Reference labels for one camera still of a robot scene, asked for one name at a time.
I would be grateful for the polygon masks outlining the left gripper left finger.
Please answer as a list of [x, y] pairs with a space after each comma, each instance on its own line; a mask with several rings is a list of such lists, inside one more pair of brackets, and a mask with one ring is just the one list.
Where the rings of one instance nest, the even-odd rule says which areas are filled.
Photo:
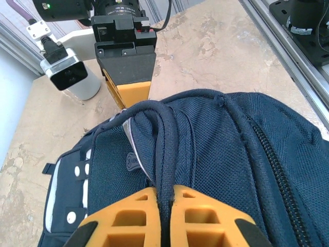
[[145, 188], [85, 218], [65, 246], [161, 246], [154, 187]]

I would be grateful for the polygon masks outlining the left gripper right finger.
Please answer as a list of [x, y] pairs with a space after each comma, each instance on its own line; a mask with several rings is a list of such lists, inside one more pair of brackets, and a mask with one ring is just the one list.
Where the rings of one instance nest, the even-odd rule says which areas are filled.
[[192, 188], [175, 185], [171, 246], [271, 246], [246, 213]]

